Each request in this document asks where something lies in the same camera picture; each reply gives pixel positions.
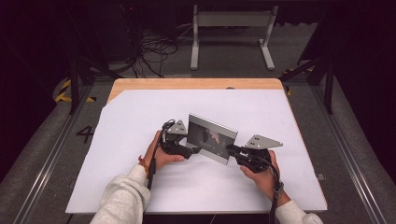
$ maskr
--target white paper sheet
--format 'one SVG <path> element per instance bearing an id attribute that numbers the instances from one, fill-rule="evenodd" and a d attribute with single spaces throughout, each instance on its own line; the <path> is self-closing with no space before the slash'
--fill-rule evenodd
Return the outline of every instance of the white paper sheet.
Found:
<path id="1" fill-rule="evenodd" d="M 106 184 L 129 173 L 155 132 L 169 119 L 188 124 L 190 113 L 238 131 L 235 144 L 253 134 L 275 139 L 285 190 L 304 210 L 327 204 L 303 138 L 282 90 L 124 91 L 102 111 L 66 213 L 95 213 Z M 239 170 L 202 155 L 169 164 L 154 176 L 148 214 L 268 212 L 271 203 Z"/>

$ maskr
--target hand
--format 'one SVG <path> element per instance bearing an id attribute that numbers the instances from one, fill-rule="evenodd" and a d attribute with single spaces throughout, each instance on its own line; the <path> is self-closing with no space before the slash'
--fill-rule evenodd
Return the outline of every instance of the hand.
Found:
<path id="1" fill-rule="evenodd" d="M 279 167 L 277 166 L 276 163 L 276 155 L 275 152 L 273 150 L 269 150 L 270 156 L 271 156 L 271 162 L 273 164 L 273 166 L 276 168 L 276 171 L 280 177 L 280 172 L 279 172 Z M 250 169 L 248 169 L 246 166 L 242 165 L 241 166 L 241 171 L 244 172 L 245 176 L 247 176 L 248 178 L 252 179 L 255 183 L 257 188 L 263 192 L 269 200 L 273 200 L 274 199 L 274 194 L 275 194 L 275 190 L 274 190 L 274 185 L 275 185 L 275 179 L 274 176 L 271 172 L 271 168 L 268 168 L 266 171 L 264 172 L 260 172 L 257 174 L 254 174 Z M 290 201 L 290 198 L 288 196 L 288 194 L 286 194 L 285 191 L 283 191 L 278 198 L 278 202 L 277 202 L 277 206 L 280 206 L 284 203 L 287 203 L 288 201 Z"/>
<path id="2" fill-rule="evenodd" d="M 155 137 L 152 140 L 151 144 L 148 146 L 148 150 L 144 157 L 145 164 L 149 167 L 151 162 L 152 153 L 154 153 L 154 148 L 157 144 L 158 138 L 160 137 L 161 131 L 157 131 L 155 133 Z M 157 152 L 155 153 L 155 160 L 156 160 L 156 170 L 160 170 L 165 166 L 166 163 L 175 162 L 175 161 L 184 161 L 184 157 L 180 155 L 169 155 L 163 151 L 161 147 L 157 148 Z"/>

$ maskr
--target white sleeve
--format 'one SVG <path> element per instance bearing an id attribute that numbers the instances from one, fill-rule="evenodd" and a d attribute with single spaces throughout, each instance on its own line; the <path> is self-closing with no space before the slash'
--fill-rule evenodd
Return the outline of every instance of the white sleeve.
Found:
<path id="1" fill-rule="evenodd" d="M 135 165 L 127 176 L 115 177 L 106 186 L 91 223 L 142 223 L 150 196 L 146 185 L 146 171 L 141 165 Z"/>
<path id="2" fill-rule="evenodd" d="M 279 206 L 276 217 L 281 224 L 323 224 L 317 215 L 305 213 L 295 201 Z"/>

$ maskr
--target sweater cuff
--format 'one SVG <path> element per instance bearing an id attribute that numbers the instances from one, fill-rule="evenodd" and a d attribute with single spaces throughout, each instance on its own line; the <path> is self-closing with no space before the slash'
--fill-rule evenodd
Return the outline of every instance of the sweater cuff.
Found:
<path id="1" fill-rule="evenodd" d="M 295 201 L 289 201 L 276 209 L 276 217 L 280 223 L 301 223 L 305 215 Z"/>
<path id="2" fill-rule="evenodd" d="M 146 177 L 146 170 L 143 166 L 136 164 L 132 167 L 131 171 L 129 172 L 128 176 L 132 178 L 132 180 L 138 184 L 147 185 L 147 177 Z"/>

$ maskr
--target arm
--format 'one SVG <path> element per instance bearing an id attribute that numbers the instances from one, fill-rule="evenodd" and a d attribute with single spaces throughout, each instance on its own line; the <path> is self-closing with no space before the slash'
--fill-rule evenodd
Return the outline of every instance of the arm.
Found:
<path id="1" fill-rule="evenodd" d="M 91 223 L 142 223 L 143 212 L 149 203 L 147 172 L 160 132 L 157 132 L 144 159 L 128 175 L 115 177 L 105 189 L 101 207 Z M 159 147 L 156 155 L 157 170 L 173 161 L 184 161 L 179 155 L 168 155 Z"/>
<path id="2" fill-rule="evenodd" d="M 276 163 L 276 155 L 275 152 L 269 150 L 271 156 L 271 162 L 276 168 L 277 172 L 279 173 L 279 167 Z M 274 199 L 275 191 L 274 191 L 274 184 L 275 180 L 272 175 L 270 169 L 254 174 L 251 170 L 249 170 L 246 166 L 241 166 L 242 172 L 244 172 L 245 176 L 252 179 L 255 183 L 257 188 L 264 193 L 269 200 Z M 283 191 L 279 194 L 277 204 L 276 204 L 276 217 L 282 224 L 320 224 L 322 221 L 320 218 L 315 214 L 306 214 L 300 206 L 293 201 L 286 191 Z"/>

